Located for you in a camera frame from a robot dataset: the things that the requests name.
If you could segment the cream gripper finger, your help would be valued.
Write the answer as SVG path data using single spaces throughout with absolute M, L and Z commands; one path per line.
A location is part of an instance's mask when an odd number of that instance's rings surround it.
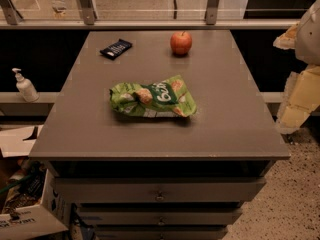
M 291 72 L 277 112 L 276 129 L 292 134 L 320 106 L 320 66 L 308 65 L 301 73 Z
M 274 42 L 273 46 L 282 50 L 289 50 L 295 49 L 295 41 L 296 41 L 296 34 L 298 29 L 299 23 L 292 25 L 290 28 L 286 30 L 285 33 L 278 36 Z

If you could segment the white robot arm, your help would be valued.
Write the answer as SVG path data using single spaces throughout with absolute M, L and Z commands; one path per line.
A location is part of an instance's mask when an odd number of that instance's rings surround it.
M 290 73 L 277 112 L 278 132 L 292 134 L 320 106 L 320 0 L 311 5 L 298 23 L 278 36 L 273 46 L 293 49 L 295 57 L 307 64 L 301 73 Z

